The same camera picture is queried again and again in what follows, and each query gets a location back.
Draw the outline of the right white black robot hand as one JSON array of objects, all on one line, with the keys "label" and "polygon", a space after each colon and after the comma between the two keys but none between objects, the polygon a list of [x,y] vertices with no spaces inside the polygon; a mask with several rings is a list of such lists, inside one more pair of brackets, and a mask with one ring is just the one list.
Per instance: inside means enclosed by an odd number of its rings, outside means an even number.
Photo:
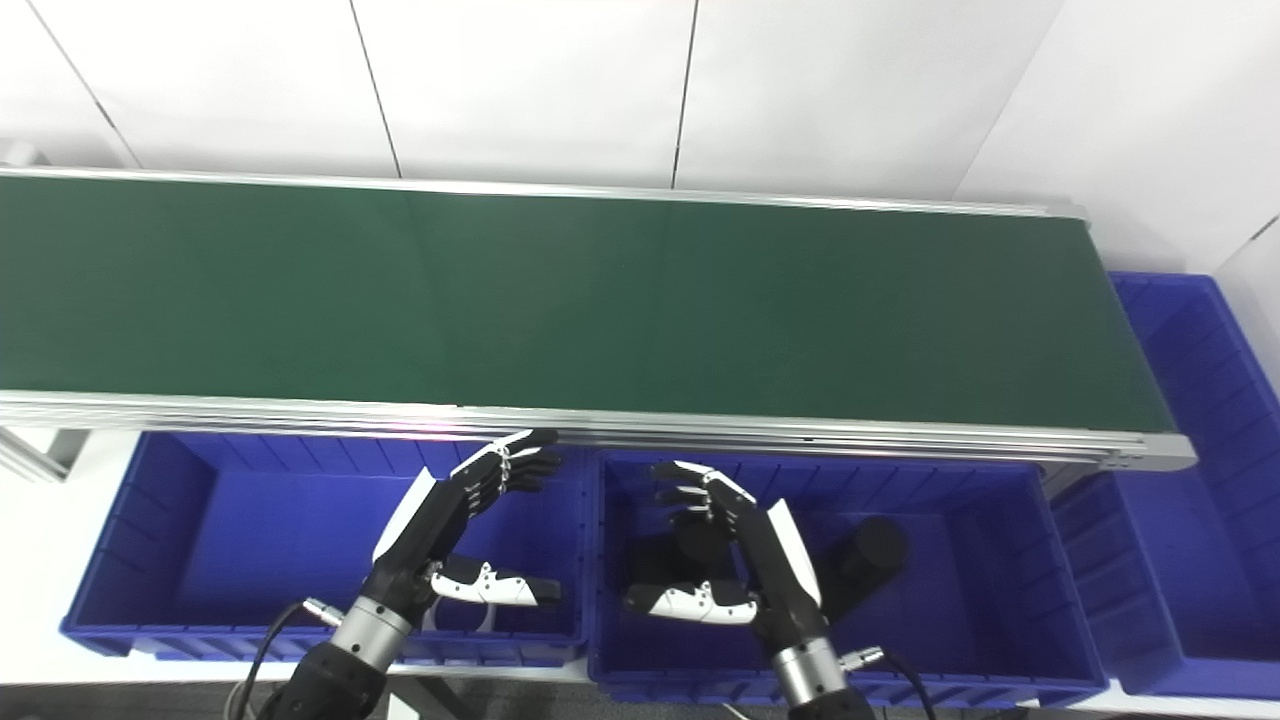
[{"label": "right white black robot hand", "polygon": [[736,546],[749,582],[678,577],[635,579],[623,606],[653,618],[686,623],[750,626],[768,659],[805,650],[829,634],[822,596],[808,551],[783,501],[764,510],[749,491],[722,470],[684,460],[653,466],[664,488],[660,506],[675,506],[669,523],[675,547],[701,571],[714,568]]}]

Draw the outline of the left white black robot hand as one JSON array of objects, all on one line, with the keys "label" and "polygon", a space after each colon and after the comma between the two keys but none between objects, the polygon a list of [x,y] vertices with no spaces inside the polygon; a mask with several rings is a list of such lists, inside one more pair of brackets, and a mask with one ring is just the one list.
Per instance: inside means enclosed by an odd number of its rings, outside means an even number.
[{"label": "left white black robot hand", "polygon": [[468,521],[502,496],[543,488],[562,462],[552,448],[557,441],[553,429],[521,430],[483,446],[443,480],[416,480],[387,523],[360,596],[412,625],[439,597],[508,606],[561,602],[559,582],[454,553]]}]

